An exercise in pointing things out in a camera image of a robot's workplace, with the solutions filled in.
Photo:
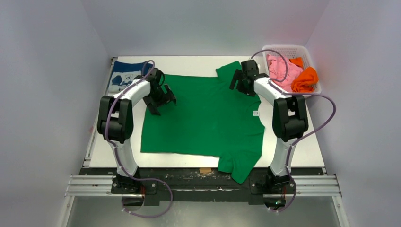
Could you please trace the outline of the green t shirt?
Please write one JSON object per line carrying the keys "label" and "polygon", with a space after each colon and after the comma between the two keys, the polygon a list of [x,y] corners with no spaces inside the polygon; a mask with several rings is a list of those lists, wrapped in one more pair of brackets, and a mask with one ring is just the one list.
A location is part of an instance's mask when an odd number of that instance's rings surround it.
{"label": "green t shirt", "polygon": [[258,116],[259,97],[231,90],[238,61],[216,69],[215,77],[166,75],[175,104],[146,111],[142,153],[218,157],[218,170],[243,183],[262,156],[265,127]]}

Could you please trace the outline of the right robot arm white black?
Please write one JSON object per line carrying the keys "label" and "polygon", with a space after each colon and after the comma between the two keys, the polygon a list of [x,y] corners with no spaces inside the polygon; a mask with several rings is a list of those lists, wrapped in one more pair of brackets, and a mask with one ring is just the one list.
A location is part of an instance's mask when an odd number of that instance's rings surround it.
{"label": "right robot arm white black", "polygon": [[241,69],[234,72],[229,88],[249,96],[259,95],[273,107],[272,129],[277,142],[265,185],[270,192],[278,192],[291,180],[296,140],[302,138],[309,127],[305,98],[286,95],[267,74],[259,72],[255,60],[241,62]]}

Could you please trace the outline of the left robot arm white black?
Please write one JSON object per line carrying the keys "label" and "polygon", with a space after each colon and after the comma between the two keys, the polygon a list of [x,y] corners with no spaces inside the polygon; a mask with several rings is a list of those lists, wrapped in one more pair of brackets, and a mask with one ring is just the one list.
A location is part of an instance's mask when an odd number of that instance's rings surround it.
{"label": "left robot arm white black", "polygon": [[117,163],[114,184],[128,193],[140,190],[141,180],[135,176],[138,164],[131,147],[134,130],[133,108],[143,100],[152,115],[160,115],[159,107],[176,103],[171,88],[164,83],[165,74],[158,68],[137,76],[133,83],[120,93],[103,96],[100,100],[97,132],[110,145]]}

